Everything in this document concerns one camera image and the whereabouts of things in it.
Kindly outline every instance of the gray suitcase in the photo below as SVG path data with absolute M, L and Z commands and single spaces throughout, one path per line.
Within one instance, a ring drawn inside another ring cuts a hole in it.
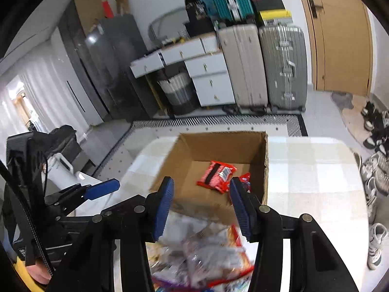
M 273 107 L 305 111 L 307 53 L 304 34 L 296 26 L 259 29 L 269 101 Z
M 238 106 L 268 104 L 265 67 L 258 28 L 253 24 L 219 30 L 219 40 Z

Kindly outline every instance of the ceiling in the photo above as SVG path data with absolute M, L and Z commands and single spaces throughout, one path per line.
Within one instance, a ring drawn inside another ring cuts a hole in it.
M 50 38 L 70 0 L 43 0 L 22 25 L 5 56 L 0 60 L 0 75 L 32 48 Z

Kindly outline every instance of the plaid tablecloth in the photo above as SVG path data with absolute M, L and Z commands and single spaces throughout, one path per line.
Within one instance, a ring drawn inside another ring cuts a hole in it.
M 98 214 L 136 194 L 146 196 L 175 140 L 163 137 L 151 142 L 121 179 L 120 190 L 93 201 L 85 212 Z M 368 219 L 350 149 L 333 138 L 269 137 L 268 150 L 268 205 L 287 216 L 311 214 L 361 289 L 367 270 Z M 245 247 L 254 260 L 257 245 L 245 243 Z

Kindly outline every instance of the screw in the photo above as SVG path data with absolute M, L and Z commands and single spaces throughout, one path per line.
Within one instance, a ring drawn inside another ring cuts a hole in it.
M 303 220 L 307 223 L 312 222 L 312 216 L 310 216 L 309 214 L 303 214 Z
M 267 206 L 267 205 L 261 205 L 259 207 L 259 210 L 262 212 L 262 213 L 269 213 L 270 212 L 270 208 Z
M 142 213 L 144 211 L 145 211 L 145 207 L 143 205 L 138 205 L 138 206 L 135 206 L 135 208 L 134 208 L 135 213 Z
M 95 216 L 92 217 L 92 222 L 99 223 L 101 222 L 102 219 L 103 217 L 100 214 L 96 214 Z

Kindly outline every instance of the sheer curtain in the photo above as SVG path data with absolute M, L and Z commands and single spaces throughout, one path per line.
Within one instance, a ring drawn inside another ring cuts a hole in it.
M 77 131 L 79 141 L 89 125 L 75 104 L 66 80 L 59 76 L 56 60 L 50 41 L 42 43 L 21 60 L 18 74 L 27 98 L 48 130 L 70 125 Z
M 5 87 L 0 92 L 0 159 L 5 165 L 7 138 L 27 131 Z

